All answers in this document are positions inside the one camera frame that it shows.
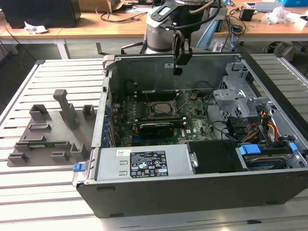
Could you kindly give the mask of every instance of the gray 3d printed holder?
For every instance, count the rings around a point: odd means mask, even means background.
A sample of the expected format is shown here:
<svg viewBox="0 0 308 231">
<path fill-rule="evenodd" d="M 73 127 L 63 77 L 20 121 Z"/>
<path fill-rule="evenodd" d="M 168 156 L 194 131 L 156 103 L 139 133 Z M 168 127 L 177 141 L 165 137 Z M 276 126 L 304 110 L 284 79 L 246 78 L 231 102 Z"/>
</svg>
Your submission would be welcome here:
<svg viewBox="0 0 308 231">
<path fill-rule="evenodd" d="M 89 159 L 96 112 L 93 105 L 75 110 L 66 95 L 63 89 L 53 94 L 61 111 L 32 106 L 32 119 L 8 157 L 9 167 L 70 165 Z"/>
</svg>

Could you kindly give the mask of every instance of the power supply label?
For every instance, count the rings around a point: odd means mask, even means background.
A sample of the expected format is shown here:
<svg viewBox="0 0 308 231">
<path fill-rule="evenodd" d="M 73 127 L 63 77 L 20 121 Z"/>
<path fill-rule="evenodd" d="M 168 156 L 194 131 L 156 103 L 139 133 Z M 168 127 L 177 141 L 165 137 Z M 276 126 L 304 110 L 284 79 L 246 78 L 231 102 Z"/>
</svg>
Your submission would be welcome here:
<svg viewBox="0 0 308 231">
<path fill-rule="evenodd" d="M 130 176 L 132 178 L 168 176 L 165 151 L 130 153 Z"/>
</svg>

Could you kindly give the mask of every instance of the black box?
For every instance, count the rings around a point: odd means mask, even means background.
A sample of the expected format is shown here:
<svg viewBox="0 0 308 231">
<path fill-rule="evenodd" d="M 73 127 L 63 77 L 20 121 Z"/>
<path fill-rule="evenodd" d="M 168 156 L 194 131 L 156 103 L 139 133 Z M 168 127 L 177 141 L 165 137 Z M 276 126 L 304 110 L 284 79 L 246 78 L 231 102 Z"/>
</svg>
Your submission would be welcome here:
<svg viewBox="0 0 308 231">
<path fill-rule="evenodd" d="M 11 28 L 33 26 L 75 27 L 81 12 L 78 0 L 0 0 Z"/>
<path fill-rule="evenodd" d="M 251 21 L 254 12 L 254 9 L 242 8 L 239 17 L 242 21 Z"/>
</svg>

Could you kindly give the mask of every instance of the blue latch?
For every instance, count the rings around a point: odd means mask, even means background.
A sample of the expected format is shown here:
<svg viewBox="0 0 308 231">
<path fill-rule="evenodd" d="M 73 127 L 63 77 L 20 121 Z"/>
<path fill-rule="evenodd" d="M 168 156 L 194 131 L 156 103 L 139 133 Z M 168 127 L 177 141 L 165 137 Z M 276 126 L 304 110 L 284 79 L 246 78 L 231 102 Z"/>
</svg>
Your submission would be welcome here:
<svg viewBox="0 0 308 231">
<path fill-rule="evenodd" d="M 242 155 L 246 154 L 261 154 L 257 144 L 244 144 L 239 148 Z"/>
<path fill-rule="evenodd" d="M 73 172 L 84 172 L 85 171 L 85 164 L 74 164 Z"/>
<path fill-rule="evenodd" d="M 292 152 L 295 153 L 297 151 L 297 145 L 293 142 L 289 143 L 290 148 L 292 149 Z"/>
</svg>

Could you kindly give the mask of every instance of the aluminum extrusion table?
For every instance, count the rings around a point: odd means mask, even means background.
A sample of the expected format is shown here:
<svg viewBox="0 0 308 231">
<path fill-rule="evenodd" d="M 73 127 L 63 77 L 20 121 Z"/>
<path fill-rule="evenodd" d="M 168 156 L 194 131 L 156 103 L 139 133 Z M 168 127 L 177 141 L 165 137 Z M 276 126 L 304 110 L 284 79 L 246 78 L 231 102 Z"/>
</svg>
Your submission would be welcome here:
<svg viewBox="0 0 308 231">
<path fill-rule="evenodd" d="M 283 58 L 268 54 L 253 57 L 308 120 L 306 79 Z M 47 60 L 36 64 L 0 116 L 1 231 L 308 229 L 308 190 L 284 205 L 98 219 L 71 184 L 72 166 L 7 167 L 7 157 L 30 121 L 28 110 L 32 104 L 43 103 L 48 110 L 59 110 L 52 94 L 55 89 L 65 88 L 67 99 L 75 108 L 84 104 L 93 104 L 97 108 L 104 78 L 102 61 Z"/>
</svg>

